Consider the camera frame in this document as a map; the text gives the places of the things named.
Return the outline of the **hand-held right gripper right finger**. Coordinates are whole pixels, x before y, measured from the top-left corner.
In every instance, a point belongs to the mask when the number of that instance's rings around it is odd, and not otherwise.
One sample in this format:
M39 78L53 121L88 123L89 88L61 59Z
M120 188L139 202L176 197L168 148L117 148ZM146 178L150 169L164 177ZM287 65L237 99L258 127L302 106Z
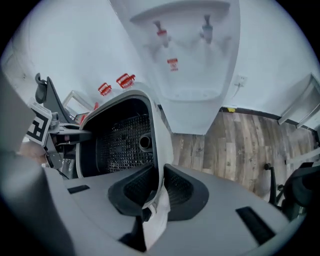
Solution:
M164 166L163 173L170 205L167 220L186 221L195 217L209 200L206 185L170 164Z

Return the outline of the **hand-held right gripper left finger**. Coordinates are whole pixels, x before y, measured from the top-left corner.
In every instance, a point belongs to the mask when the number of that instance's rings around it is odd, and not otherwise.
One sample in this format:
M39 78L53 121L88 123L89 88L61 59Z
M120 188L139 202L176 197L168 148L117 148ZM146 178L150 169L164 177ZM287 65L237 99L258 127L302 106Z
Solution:
M146 252L163 234L163 169L138 167L108 189L108 199L132 224L118 239L139 252Z

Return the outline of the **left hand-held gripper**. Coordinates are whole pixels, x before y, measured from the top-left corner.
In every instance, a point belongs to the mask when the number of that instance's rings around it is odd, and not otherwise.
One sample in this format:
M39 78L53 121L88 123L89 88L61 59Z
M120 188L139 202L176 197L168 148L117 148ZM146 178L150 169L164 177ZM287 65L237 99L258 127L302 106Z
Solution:
M45 108L33 97L27 106L34 112L35 117L26 137L44 149L46 161L51 168L62 168L65 146L85 142L93 137L90 131L79 130L80 126L77 124L61 122L57 112Z

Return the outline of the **white bin with black interior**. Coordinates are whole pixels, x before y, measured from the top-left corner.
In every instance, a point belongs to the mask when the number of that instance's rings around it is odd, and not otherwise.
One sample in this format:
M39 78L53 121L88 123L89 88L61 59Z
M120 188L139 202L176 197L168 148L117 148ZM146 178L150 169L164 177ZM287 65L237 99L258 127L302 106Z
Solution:
M121 216L108 199L108 190L115 182L130 175L139 167L152 165L163 169L163 233L171 210L164 186L164 166L173 162L174 153L170 132L157 104L147 92L134 89L121 93L91 112L80 125L92 133L92 139L76 147L78 177L101 183L109 213L98 217L119 225L121 234L133 223L131 217Z

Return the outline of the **person's left forearm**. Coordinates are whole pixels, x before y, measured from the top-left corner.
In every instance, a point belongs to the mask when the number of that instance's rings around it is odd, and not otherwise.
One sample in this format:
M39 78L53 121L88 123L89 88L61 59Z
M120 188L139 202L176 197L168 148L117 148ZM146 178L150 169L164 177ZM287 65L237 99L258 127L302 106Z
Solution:
M39 164L45 164L47 162L45 149L33 141L23 142L17 154L31 158Z

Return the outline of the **light wooden desk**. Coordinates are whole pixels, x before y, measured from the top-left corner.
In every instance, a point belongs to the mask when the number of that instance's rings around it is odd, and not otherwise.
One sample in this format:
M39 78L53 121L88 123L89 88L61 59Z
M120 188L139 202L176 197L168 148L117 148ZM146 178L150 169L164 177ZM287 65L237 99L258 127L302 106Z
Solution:
M67 95L62 105L68 111L69 117L78 124L93 110L93 107L74 90Z

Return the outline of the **black office chair with headrest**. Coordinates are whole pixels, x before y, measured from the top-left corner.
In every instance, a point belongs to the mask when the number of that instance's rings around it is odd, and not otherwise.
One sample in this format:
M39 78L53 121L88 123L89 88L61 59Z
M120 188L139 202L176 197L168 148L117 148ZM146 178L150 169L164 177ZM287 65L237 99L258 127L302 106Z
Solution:
M270 171L269 203L280 210L292 221L306 213L318 189L320 189L320 165L304 162L286 180L285 184L276 184L275 169L270 163L264 165Z

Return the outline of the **white water dispenser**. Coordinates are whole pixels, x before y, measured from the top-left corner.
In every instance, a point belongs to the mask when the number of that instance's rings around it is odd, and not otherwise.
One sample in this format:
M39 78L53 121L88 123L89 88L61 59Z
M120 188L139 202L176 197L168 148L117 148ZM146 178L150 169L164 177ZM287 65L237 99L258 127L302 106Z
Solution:
M204 135L227 95L240 0L109 0L173 133Z

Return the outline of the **white cabinet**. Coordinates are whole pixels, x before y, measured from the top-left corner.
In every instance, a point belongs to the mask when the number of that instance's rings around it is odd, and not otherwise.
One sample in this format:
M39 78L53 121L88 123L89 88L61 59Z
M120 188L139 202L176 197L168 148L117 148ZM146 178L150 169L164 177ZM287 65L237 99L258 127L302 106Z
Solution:
M308 109L305 115L295 125L297 129L304 126L320 111L320 82L311 72L298 83L303 82L305 88L292 104L283 112L277 121L279 125L288 121L298 110Z

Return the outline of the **white wall socket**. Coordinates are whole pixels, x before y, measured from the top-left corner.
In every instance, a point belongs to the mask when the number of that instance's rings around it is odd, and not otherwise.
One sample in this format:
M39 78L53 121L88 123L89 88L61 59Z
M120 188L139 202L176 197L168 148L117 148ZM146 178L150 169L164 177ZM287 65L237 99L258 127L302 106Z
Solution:
M247 76L238 74L235 78L234 85L237 87L244 87L247 80L248 80Z

